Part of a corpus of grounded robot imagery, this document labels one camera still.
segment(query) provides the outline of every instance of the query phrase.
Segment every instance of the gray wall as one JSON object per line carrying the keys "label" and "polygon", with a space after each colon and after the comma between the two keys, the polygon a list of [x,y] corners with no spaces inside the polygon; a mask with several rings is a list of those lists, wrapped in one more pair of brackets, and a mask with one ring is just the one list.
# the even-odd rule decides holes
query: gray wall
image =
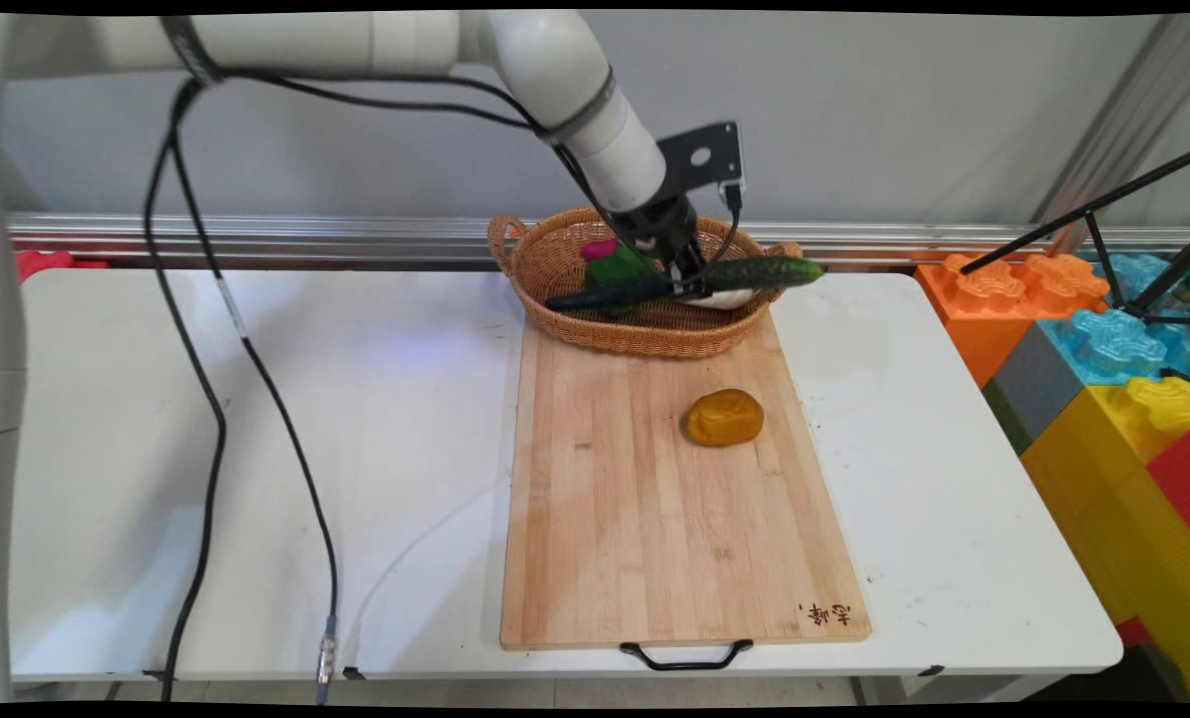
{"label": "gray wall", "polygon": [[[735,118],[745,217],[1025,223],[1155,17],[582,10],[658,136]],[[489,77],[480,68],[459,70]],[[10,210],[134,213],[182,76],[14,82]],[[466,90],[345,88],[388,96]],[[234,82],[184,126],[206,213],[544,217],[580,205],[526,132]],[[182,210],[171,187],[161,208]],[[719,212],[713,191],[700,208]],[[1177,206],[1182,219],[1190,206]]]}
{"label": "gray wall", "polygon": [[[1175,113],[1136,176],[1157,164],[1169,163],[1190,150],[1190,95]],[[1190,164],[1170,177],[1115,201],[1104,212],[1104,224],[1140,226],[1190,226]]]}

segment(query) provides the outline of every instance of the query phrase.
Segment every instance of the cable connector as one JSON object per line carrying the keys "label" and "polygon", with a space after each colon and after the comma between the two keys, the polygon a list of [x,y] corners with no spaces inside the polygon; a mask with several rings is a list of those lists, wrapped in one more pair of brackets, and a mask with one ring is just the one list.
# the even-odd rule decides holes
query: cable connector
{"label": "cable connector", "polygon": [[724,205],[727,205],[727,211],[732,214],[737,214],[741,211],[741,199],[744,199],[744,179],[719,182],[719,196],[721,196]]}
{"label": "cable connector", "polygon": [[338,617],[330,617],[320,639],[320,664],[315,670],[315,704],[330,700],[330,681],[333,681],[333,662],[338,651]]}

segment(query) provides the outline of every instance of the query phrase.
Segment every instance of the gray toy block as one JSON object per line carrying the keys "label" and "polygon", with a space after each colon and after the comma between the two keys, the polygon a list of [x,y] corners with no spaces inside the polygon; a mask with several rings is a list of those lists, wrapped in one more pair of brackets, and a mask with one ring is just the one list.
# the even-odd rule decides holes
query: gray toy block
{"label": "gray toy block", "polygon": [[1033,439],[1038,439],[1082,391],[1077,372],[1065,362],[1038,323],[1029,324],[992,381],[1020,419],[1020,426]]}

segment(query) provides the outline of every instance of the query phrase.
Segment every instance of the green vegetable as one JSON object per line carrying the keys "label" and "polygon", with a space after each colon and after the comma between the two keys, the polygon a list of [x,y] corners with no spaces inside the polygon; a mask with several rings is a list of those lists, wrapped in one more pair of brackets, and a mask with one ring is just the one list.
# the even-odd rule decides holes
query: green vegetable
{"label": "green vegetable", "polygon": [[781,286],[804,286],[821,279],[823,269],[813,260],[795,257],[746,257],[709,264],[706,283],[709,289],[772,289]]}
{"label": "green vegetable", "polygon": [[[794,257],[746,257],[708,266],[706,283],[710,291],[776,289],[782,286],[804,286],[821,279],[823,269],[810,260]],[[552,312],[597,310],[605,306],[640,304],[651,299],[675,296],[674,286],[662,274],[641,273],[620,286],[601,286],[571,294],[552,296],[546,308]]]}
{"label": "green vegetable", "polygon": [[[585,264],[585,289],[622,286],[641,273],[650,271],[652,271],[650,266],[640,260],[634,251],[618,244],[616,249],[607,257],[600,257]],[[618,318],[630,314],[634,310],[634,304],[607,305],[602,308],[609,318]]]}

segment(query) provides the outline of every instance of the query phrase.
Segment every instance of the wicker basket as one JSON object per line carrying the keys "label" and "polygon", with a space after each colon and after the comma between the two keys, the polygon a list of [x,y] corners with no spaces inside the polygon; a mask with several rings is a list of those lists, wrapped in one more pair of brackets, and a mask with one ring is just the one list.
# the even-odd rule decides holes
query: wicker basket
{"label": "wicker basket", "polygon": [[[518,239],[514,250],[508,252],[507,232],[512,229],[512,236]],[[699,218],[696,236],[707,257],[719,250],[728,230],[731,224]],[[581,248],[612,236],[607,224],[590,207],[555,214],[532,229],[508,214],[489,223],[489,246],[502,273],[511,277],[527,317],[546,332],[580,346],[681,358],[713,356],[734,346],[768,312],[768,305],[784,292],[758,292],[739,310],[706,310],[668,299],[645,301],[618,319],[607,319],[594,310],[566,314],[546,310],[545,301],[551,296],[582,291],[585,268]],[[735,260],[763,254],[758,242],[738,231],[725,257]],[[781,243],[766,255],[801,257],[803,250],[797,244]]]}

